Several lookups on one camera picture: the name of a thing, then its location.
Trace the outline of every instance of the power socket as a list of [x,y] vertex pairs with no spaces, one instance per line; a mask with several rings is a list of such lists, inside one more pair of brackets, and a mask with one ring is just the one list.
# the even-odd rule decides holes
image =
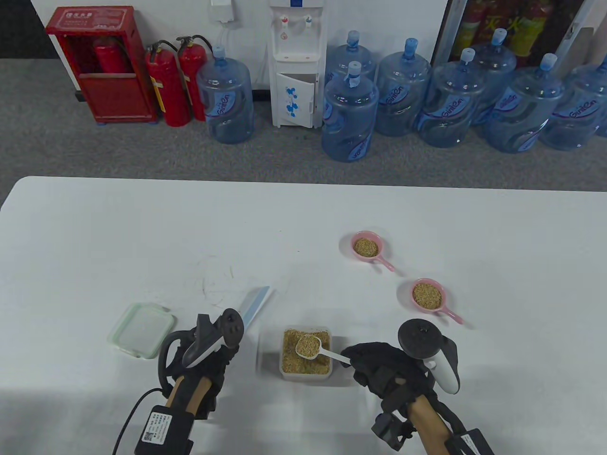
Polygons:
[[233,21],[232,0],[211,0],[211,19],[224,24]]

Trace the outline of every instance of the water cooler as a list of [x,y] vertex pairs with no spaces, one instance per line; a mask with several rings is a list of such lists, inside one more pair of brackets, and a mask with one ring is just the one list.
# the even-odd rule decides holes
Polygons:
[[274,126],[322,126],[327,11],[324,0],[268,0]]

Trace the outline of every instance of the pink scoop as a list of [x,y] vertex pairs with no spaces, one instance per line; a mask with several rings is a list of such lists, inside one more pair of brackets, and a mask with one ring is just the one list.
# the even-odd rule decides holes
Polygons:
[[[413,290],[415,289],[415,286],[421,285],[421,284],[431,285],[439,290],[439,292],[441,293],[441,306],[439,306],[436,309],[427,309],[421,305],[418,305],[418,303],[413,298]],[[421,311],[423,311],[425,313],[442,312],[442,313],[447,314],[449,317],[453,318],[453,320],[456,321],[458,324],[464,323],[464,320],[461,317],[459,317],[453,311],[451,311],[449,308],[447,308],[447,293],[445,292],[445,289],[437,281],[431,280],[429,278],[421,278],[421,279],[415,281],[413,286],[411,286],[411,302],[413,302],[413,304],[417,308],[419,308]]]
[[[377,244],[377,246],[378,246],[378,253],[377,253],[377,255],[375,255],[373,257],[365,257],[365,256],[361,256],[360,254],[358,254],[354,250],[354,244],[358,240],[360,240],[362,238],[366,238],[367,240],[371,240],[371,241],[373,241],[373,242],[375,242]],[[392,264],[390,264],[387,260],[385,260],[385,258],[381,255],[381,252],[384,250],[384,242],[381,240],[381,237],[378,236],[375,232],[371,232],[371,231],[360,231],[360,232],[357,232],[356,234],[354,234],[352,236],[352,240],[350,241],[350,246],[352,247],[352,253],[354,253],[354,256],[356,256],[356,258],[359,261],[363,261],[363,262],[375,262],[375,261],[379,261],[383,265],[385,265],[385,267],[390,272],[394,271],[394,266]]]

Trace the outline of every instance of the gloved hand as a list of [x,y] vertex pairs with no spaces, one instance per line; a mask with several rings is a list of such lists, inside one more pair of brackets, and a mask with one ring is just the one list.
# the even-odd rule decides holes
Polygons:
[[[426,377],[419,361],[388,343],[361,343],[345,348],[341,354],[350,359],[355,381],[382,400],[401,388],[403,383],[406,390],[401,388],[401,395],[408,401],[406,404],[421,395],[436,396],[434,381]],[[397,408],[403,416],[407,415],[406,404]]]
[[196,419],[207,419],[209,413],[215,411],[217,406],[217,395],[223,387],[226,366],[228,366],[230,360],[234,358],[239,347],[236,346],[234,349],[228,349],[226,346],[222,346],[217,352],[211,353],[198,365],[192,368],[184,368],[181,364],[181,359],[183,358],[183,354],[187,350],[187,347],[188,345],[183,346],[182,344],[177,348],[175,358],[171,364],[166,367],[166,372],[168,375],[172,376],[174,380],[183,376],[184,381],[188,381],[191,384],[198,384],[204,377],[211,381],[211,388],[205,394],[205,397],[200,402],[200,406],[196,412]]

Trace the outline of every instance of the plastic water bottle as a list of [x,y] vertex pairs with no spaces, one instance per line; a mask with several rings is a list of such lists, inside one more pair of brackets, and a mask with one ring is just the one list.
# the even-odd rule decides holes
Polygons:
[[409,38],[405,52],[388,55],[379,64],[379,106],[375,131],[385,136],[404,136],[415,129],[430,82],[428,60],[417,55],[418,40]]
[[334,78],[325,87],[322,149],[346,163],[366,156],[378,109],[378,88],[361,77],[361,67],[350,62],[346,78]]
[[474,49],[467,47],[461,61],[434,68],[418,123],[419,136],[431,146],[453,147],[470,128],[484,89],[482,73],[470,65],[473,59]]
[[217,141],[237,144],[253,134],[251,75],[243,63],[226,58],[223,46],[213,46],[213,57],[196,75],[206,122]]
[[556,55],[545,54],[539,68],[514,73],[483,128],[491,146],[500,152],[519,153],[535,145],[565,89],[550,73],[556,62]]
[[357,30],[348,32],[348,44],[344,44],[334,49],[327,55],[327,65],[325,69],[325,85],[335,76],[341,76],[342,79],[348,74],[348,65],[350,62],[357,61],[362,65],[361,76],[375,80],[375,67],[377,66],[371,58],[371,52],[366,47],[358,45],[361,34]]
[[472,119],[474,126],[487,121],[495,103],[504,94],[514,76],[514,70],[517,68],[517,57],[503,45],[507,34],[506,29],[496,29],[490,43],[472,46],[476,51],[472,64],[478,67],[485,76],[485,89]]
[[607,106],[607,57],[599,66],[583,65],[565,78],[565,94],[540,141],[557,150],[585,146],[599,129]]

